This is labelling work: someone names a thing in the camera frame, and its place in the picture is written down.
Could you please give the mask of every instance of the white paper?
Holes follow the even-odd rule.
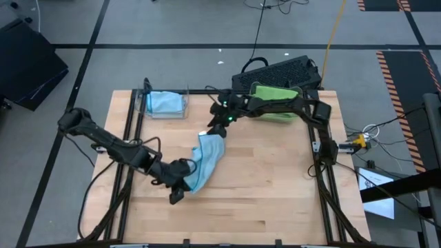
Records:
[[[379,175],[375,172],[371,172],[366,169],[360,168],[358,172],[363,176],[365,176],[370,181],[372,181],[372,183],[374,183],[375,185],[381,185],[383,183],[390,183],[393,181],[392,178]],[[374,185],[372,185],[372,183],[364,179],[362,176],[358,176],[358,186],[360,190],[367,189],[370,187],[375,187]],[[394,218],[392,198],[388,198],[384,200],[376,200],[370,203],[363,203],[363,207],[365,211],[369,213],[377,214],[379,216],[390,218],[392,220]]]

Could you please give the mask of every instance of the orange and black hazard stripe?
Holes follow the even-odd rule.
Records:
[[[415,165],[417,172],[425,172],[426,169],[424,168],[424,163],[421,160],[420,152],[418,151],[418,147],[416,147],[415,140],[413,139],[413,134],[409,126],[409,122],[407,122],[407,119],[404,116],[404,110],[402,108],[400,97],[398,96],[395,84],[393,83],[393,79],[391,76],[391,72],[389,71],[389,67],[387,66],[387,62],[384,59],[384,54],[381,51],[377,51],[376,53],[378,62],[380,63],[381,71],[383,73],[384,82],[386,83],[389,95],[392,100],[393,108],[397,113],[397,116],[401,116],[401,118],[399,118],[398,120],[400,122],[402,133],[406,138],[406,144],[409,148],[413,164]]]
[[[409,1],[407,0],[397,0],[398,6],[400,7],[400,11],[411,11],[411,6],[409,5]]]
[[[365,1],[364,0],[357,0],[357,4],[358,4],[358,8],[361,11],[365,11],[366,10],[366,8],[365,8]]]
[[[427,56],[421,52],[421,56],[424,59],[424,62],[426,63],[427,69],[429,70],[430,75],[432,76],[433,82],[435,83],[436,88],[439,92],[441,92],[441,85],[438,83],[438,80],[436,79],[435,73],[433,73],[432,67],[430,66],[430,62],[427,59]]]

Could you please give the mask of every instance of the blue cloth in container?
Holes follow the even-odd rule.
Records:
[[[217,162],[225,153],[224,139],[218,134],[199,135],[199,147],[193,147],[192,160],[196,162],[196,170],[190,176],[186,176],[184,181],[190,187],[190,192],[195,194],[208,181],[212,175]],[[195,164],[188,161],[190,171],[194,170]]]
[[[182,95],[173,92],[150,92],[146,104],[148,114],[183,113],[185,105]]]

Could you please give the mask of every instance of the green object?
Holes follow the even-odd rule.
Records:
[[[270,87],[264,85],[257,85],[254,97],[261,98],[262,100],[279,100],[279,99],[292,99],[298,95],[295,90],[284,89],[279,87]],[[297,117],[293,113],[279,113],[279,114],[264,114],[258,119],[264,121],[274,121],[280,123],[290,123]]]

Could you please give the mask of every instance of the wooden tabletop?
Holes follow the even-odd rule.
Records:
[[[319,93],[320,100],[332,106],[333,139],[337,143],[345,141],[336,93]],[[105,129],[120,138],[130,94],[114,91],[107,115]],[[191,95],[185,120],[145,117],[141,138],[160,137],[165,162],[191,158],[192,148],[198,146],[198,133],[208,130],[211,104],[205,95]],[[134,116],[132,135],[137,114]],[[169,204],[170,189],[153,186],[152,177],[135,173],[124,242],[182,243],[189,238],[196,244],[270,245],[275,239],[282,239],[284,245],[326,244],[316,180],[307,175],[313,159],[305,123],[299,118],[291,124],[241,118],[227,128],[225,143],[225,155],[208,183],[197,194],[187,192],[176,205]],[[107,154],[98,155],[94,176],[109,162]],[[350,155],[339,154],[338,162],[353,167]],[[115,171],[116,165],[90,190],[81,223],[85,235],[109,207]],[[334,166],[334,174],[342,210],[370,239],[356,177],[339,166]],[[334,240],[338,240],[333,214],[331,221]]]

